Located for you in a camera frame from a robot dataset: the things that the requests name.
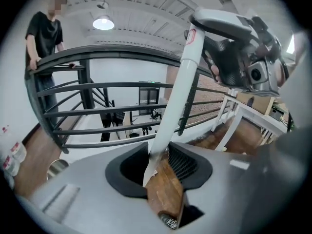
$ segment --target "white table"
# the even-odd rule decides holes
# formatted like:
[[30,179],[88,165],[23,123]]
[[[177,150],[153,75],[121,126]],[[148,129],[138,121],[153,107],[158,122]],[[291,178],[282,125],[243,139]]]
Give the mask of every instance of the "white table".
[[[228,101],[232,101],[232,105],[237,104],[237,108],[235,111],[235,118],[230,125],[229,129],[227,130],[225,136],[223,139],[220,141],[218,146],[216,147],[215,150],[217,151],[223,151],[224,146],[226,143],[229,141],[233,133],[235,132],[236,128],[238,127],[240,120],[242,117],[246,117],[247,119],[253,121],[255,124],[264,127],[267,131],[265,132],[264,140],[262,141],[261,144],[264,144],[268,138],[270,137],[271,134],[274,134],[276,136],[280,136],[283,133],[287,132],[287,127],[280,121],[277,121],[276,119],[272,118],[271,116],[268,115],[263,115],[262,113],[258,112],[257,110],[245,105],[244,103],[238,101],[237,99],[230,97],[230,96],[225,96],[220,112],[218,114],[218,117],[215,121],[215,124],[213,125],[211,131],[213,132],[215,128],[218,125],[218,122],[221,119],[221,116],[224,112],[225,106]],[[230,110],[226,115],[225,121],[227,121],[228,116],[229,116]]]

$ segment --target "person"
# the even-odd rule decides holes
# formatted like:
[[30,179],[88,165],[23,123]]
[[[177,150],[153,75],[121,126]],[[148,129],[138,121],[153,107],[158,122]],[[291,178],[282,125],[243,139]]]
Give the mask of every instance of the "person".
[[[36,106],[35,97],[32,91],[29,72],[37,69],[37,63],[41,58],[54,54],[55,48],[60,52],[64,50],[63,31],[61,23],[56,19],[61,15],[67,5],[67,0],[48,0],[47,13],[37,12],[32,17],[26,32],[26,68],[25,85],[31,106],[39,120],[42,122],[41,113]],[[42,91],[55,86],[52,73],[36,76],[36,89]],[[48,95],[40,98],[42,100],[43,110],[47,111],[57,104],[56,95]],[[57,112],[58,107],[54,107],[50,112]],[[51,118],[50,122],[55,127],[57,118]]]

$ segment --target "man's hand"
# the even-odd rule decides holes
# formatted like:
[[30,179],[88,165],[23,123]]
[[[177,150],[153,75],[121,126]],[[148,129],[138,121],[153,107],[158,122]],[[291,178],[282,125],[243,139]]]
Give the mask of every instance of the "man's hand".
[[36,70],[37,69],[37,62],[40,61],[40,60],[41,60],[40,57],[38,57],[37,59],[31,59],[30,63],[29,63],[30,69],[31,70]]
[[75,68],[76,67],[76,64],[74,64],[73,62],[70,62],[68,65],[69,65],[70,68]]
[[219,69],[217,66],[215,65],[212,65],[211,66],[211,71],[213,72],[213,74],[215,75],[215,79],[218,81],[218,82],[221,82],[221,77],[219,75]]

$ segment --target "metal bowl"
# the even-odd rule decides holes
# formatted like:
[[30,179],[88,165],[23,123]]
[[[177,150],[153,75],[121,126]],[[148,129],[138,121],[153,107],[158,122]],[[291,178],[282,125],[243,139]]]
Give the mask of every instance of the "metal bowl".
[[69,164],[64,159],[57,159],[51,163],[47,172],[47,180],[52,179],[57,174],[67,168]]

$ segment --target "white container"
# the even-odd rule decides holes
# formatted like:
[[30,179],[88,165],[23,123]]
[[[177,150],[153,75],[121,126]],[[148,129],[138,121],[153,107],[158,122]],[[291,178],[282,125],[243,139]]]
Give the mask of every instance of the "white container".
[[22,143],[16,140],[9,130],[9,126],[1,129],[2,149],[6,152],[10,150],[11,155],[19,162],[23,162],[26,158],[26,148]]
[[20,169],[20,163],[10,155],[3,155],[1,157],[1,166],[11,176],[16,176]]
[[13,190],[15,185],[13,177],[7,171],[3,171],[3,176],[8,182],[9,187]]

